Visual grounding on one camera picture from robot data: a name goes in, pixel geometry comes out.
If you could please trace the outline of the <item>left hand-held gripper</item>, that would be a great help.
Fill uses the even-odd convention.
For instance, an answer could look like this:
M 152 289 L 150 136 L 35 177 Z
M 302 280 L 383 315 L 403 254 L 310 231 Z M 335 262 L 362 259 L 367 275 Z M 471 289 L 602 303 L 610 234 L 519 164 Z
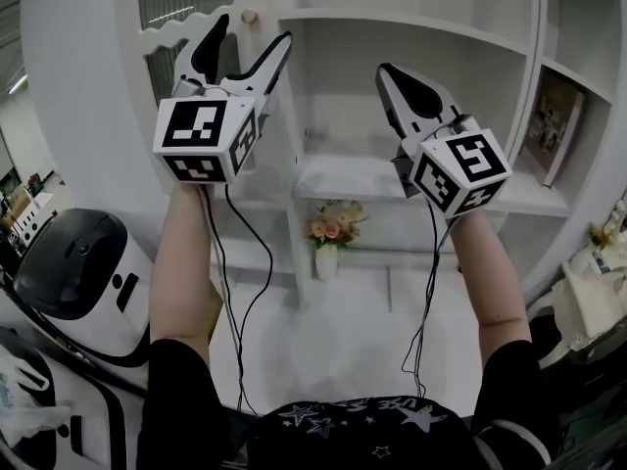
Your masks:
M 160 102 L 153 153 L 181 183 L 232 185 L 259 143 L 265 109 L 290 55 L 293 35 L 276 36 L 254 64 L 217 85 L 230 17 L 189 38 L 174 63 L 175 95 Z

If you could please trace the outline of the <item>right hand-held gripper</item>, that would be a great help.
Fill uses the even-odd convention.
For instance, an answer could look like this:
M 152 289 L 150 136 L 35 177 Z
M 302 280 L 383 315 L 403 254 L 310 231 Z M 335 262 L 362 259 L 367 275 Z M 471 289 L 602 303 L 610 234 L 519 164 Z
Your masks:
M 389 124 L 404 139 L 392 165 L 407 198 L 421 195 L 446 220 L 493 202 L 512 169 L 493 132 L 441 84 L 415 70 L 381 64 L 376 88 Z M 425 137 L 411 136 L 431 133 Z

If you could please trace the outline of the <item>person's left forearm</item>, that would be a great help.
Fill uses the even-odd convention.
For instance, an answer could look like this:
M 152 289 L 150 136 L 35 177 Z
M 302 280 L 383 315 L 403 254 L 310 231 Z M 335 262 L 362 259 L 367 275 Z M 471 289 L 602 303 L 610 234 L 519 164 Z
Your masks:
M 222 308 L 211 281 L 212 235 L 202 189 L 178 184 L 170 197 L 149 293 L 150 335 L 179 341 L 204 360 Z

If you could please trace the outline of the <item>person's right forearm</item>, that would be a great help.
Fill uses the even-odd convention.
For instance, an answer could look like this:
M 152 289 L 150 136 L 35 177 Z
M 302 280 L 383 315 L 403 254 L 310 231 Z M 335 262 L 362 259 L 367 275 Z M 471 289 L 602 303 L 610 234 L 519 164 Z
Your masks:
M 451 239 L 478 322 L 482 361 L 508 343 L 529 342 L 519 279 L 486 213 L 475 210 L 460 216 L 452 226 Z

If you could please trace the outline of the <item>white shelving unit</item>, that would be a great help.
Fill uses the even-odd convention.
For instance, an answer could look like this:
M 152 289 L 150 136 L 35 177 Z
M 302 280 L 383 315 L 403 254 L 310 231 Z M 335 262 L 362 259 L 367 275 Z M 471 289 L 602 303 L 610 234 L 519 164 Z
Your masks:
M 489 128 L 513 168 L 488 211 L 528 299 L 555 279 L 587 226 L 627 189 L 627 0 L 287 0 L 278 14 L 299 45 L 290 86 L 302 143 L 282 202 L 300 293 L 314 278 L 305 228 L 325 200 L 363 202 L 369 220 L 343 262 L 425 267 L 431 227 L 422 197 L 407 198 L 392 165 L 400 141 L 375 87 L 379 65 L 444 86 Z M 586 95 L 552 188 L 520 158 L 543 69 Z

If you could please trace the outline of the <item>book with brown cover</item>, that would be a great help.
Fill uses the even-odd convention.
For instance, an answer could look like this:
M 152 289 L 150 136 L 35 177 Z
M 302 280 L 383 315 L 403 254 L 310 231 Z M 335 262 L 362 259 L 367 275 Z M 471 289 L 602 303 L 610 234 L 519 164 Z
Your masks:
M 578 129 L 585 99 L 575 83 L 543 69 L 519 156 L 545 188 L 554 185 Z

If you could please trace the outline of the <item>pink artificial flower bouquet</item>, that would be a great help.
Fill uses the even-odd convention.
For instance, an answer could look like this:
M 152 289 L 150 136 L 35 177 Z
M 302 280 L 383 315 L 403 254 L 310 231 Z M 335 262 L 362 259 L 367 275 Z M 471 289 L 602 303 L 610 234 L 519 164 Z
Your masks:
M 367 220 L 360 202 L 330 200 L 316 209 L 307 228 L 307 238 L 316 249 L 324 246 L 346 249 L 361 236 L 360 226 Z

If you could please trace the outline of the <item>white vase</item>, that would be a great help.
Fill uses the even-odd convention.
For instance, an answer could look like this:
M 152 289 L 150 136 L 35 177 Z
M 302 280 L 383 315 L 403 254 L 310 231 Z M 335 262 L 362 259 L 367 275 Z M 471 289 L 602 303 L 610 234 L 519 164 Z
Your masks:
M 315 250 L 315 270 L 321 282 L 331 281 L 338 266 L 338 248 L 333 244 L 325 244 Z

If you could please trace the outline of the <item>small yellow flowers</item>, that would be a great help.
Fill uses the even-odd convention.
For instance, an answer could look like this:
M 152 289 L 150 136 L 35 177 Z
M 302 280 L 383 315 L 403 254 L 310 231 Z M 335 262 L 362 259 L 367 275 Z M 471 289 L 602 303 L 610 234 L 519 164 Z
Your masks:
M 591 224 L 589 227 L 589 239 L 594 249 L 602 252 L 613 245 L 614 226 Z

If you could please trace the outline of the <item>white and black robot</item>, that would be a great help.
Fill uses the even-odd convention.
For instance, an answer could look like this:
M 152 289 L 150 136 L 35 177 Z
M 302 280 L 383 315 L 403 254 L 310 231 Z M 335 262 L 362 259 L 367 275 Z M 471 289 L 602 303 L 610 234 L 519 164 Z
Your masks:
M 153 263 L 104 211 L 68 209 L 28 245 L 14 289 L 66 342 L 123 368 L 146 363 Z
M 143 398 L 72 368 L 64 354 L 48 354 L 0 327 L 0 345 L 52 384 L 51 393 L 27 389 L 44 406 L 72 405 L 70 420 L 9 447 L 0 433 L 2 467 L 18 470 L 134 470 Z

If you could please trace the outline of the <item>white box with round holes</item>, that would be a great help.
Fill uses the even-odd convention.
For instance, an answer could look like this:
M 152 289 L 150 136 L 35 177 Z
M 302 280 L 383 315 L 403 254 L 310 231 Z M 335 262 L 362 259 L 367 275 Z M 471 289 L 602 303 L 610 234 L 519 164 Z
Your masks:
M 27 247 L 56 210 L 55 196 L 41 192 L 14 221 L 11 229 L 20 239 L 21 244 Z

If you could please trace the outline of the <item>dark chair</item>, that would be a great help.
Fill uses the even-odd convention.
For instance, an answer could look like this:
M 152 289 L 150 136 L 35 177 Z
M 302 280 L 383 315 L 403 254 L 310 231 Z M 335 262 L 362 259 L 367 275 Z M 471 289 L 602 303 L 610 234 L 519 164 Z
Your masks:
M 555 313 L 530 321 L 537 357 L 550 359 L 563 334 Z M 557 470 L 627 470 L 627 317 L 579 351 L 543 367 L 559 420 Z

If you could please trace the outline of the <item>black star-print t-shirt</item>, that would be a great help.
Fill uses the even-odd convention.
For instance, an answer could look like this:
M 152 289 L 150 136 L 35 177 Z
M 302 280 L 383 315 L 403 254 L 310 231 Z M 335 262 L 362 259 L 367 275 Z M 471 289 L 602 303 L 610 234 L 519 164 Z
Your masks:
M 543 470 L 559 423 L 532 345 L 492 354 L 470 421 L 425 398 L 278 407 L 230 439 L 210 370 L 189 346 L 152 344 L 137 470 Z

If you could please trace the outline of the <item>white plastic bag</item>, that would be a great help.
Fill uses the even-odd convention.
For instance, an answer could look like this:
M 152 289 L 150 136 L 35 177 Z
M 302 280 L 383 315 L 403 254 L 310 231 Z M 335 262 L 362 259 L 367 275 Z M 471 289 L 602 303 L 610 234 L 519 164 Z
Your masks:
M 0 345 L 0 433 L 9 447 L 70 420 L 72 405 L 38 403 L 27 389 L 51 393 L 51 382 Z

